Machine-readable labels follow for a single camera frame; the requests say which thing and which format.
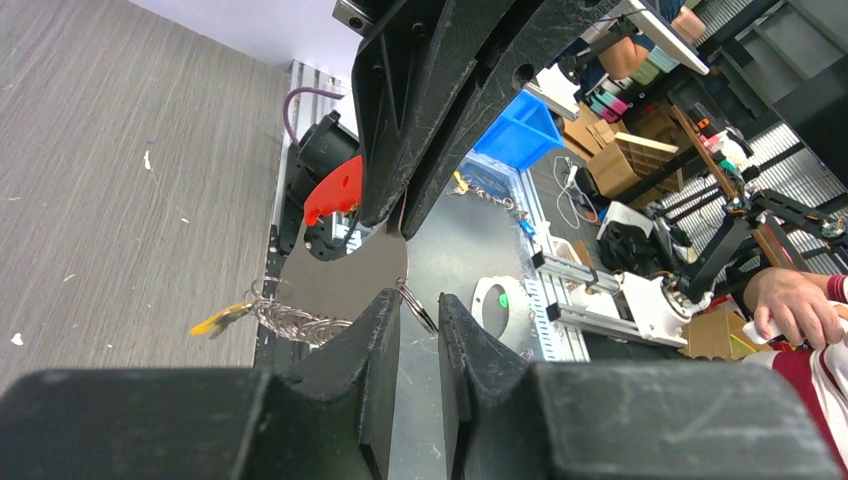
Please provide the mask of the person's hand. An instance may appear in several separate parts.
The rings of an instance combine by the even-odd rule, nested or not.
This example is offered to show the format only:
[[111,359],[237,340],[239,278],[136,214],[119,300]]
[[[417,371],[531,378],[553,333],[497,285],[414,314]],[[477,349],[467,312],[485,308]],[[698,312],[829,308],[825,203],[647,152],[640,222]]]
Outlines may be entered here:
[[781,333],[790,343],[807,342],[815,349],[841,342],[845,313],[834,304],[847,303],[847,277],[778,267],[757,273],[744,291],[759,335]]

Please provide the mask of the silver split keyring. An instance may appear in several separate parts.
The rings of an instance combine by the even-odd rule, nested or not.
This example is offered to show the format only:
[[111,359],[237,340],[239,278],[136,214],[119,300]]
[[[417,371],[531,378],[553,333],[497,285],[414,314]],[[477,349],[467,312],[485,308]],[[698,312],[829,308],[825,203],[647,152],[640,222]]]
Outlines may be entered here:
[[425,331],[431,335],[436,336],[438,334],[438,327],[436,323],[432,320],[423,304],[415,297],[413,292],[409,289],[406,284],[406,281],[402,278],[399,278],[395,285],[397,291],[400,296],[410,309],[413,316],[418,320],[419,324],[425,329]]

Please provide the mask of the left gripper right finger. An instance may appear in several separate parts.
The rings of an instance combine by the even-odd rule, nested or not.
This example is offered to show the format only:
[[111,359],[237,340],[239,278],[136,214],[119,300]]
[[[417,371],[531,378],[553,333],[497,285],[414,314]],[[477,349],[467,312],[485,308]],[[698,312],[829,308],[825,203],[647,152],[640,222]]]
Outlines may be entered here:
[[439,299],[451,479],[838,479],[777,373],[710,361],[529,362]]

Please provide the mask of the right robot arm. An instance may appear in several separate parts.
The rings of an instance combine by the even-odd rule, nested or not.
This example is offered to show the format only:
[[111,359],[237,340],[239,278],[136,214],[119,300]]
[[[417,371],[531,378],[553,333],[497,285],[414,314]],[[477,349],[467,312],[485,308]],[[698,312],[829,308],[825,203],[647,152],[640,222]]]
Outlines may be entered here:
[[331,114],[291,151],[280,246],[302,218],[354,211],[400,219],[413,238],[453,170],[520,90],[611,1],[364,1],[370,27],[352,68],[356,126]]

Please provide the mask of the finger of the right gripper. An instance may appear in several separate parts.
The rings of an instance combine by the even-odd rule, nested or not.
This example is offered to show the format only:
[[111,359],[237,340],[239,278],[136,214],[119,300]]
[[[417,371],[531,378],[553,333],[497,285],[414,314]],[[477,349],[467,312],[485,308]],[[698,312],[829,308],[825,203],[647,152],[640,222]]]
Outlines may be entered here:
[[[365,163],[358,217],[365,226],[386,220],[406,193],[398,155],[412,108],[427,74],[428,52],[451,1],[359,1],[372,21],[352,70],[353,98]],[[465,1],[471,6],[513,1]]]
[[418,232],[452,171],[518,91],[600,20],[612,1],[451,1],[436,29],[404,135],[405,239]]

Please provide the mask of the key with yellow tag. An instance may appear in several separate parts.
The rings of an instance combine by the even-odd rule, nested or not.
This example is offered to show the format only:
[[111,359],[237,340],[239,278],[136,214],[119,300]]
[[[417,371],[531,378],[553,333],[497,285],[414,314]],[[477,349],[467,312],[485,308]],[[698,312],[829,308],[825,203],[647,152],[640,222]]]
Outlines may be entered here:
[[210,339],[216,339],[230,325],[250,315],[252,309],[253,304],[251,302],[230,305],[192,327],[189,334],[192,336],[208,335]]

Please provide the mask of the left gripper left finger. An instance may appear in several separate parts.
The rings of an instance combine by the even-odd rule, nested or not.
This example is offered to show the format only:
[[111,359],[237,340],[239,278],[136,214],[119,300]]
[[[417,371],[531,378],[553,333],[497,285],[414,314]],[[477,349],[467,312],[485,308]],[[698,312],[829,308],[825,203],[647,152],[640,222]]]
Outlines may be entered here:
[[1,399],[5,479],[384,479],[399,295],[282,372],[44,370]]

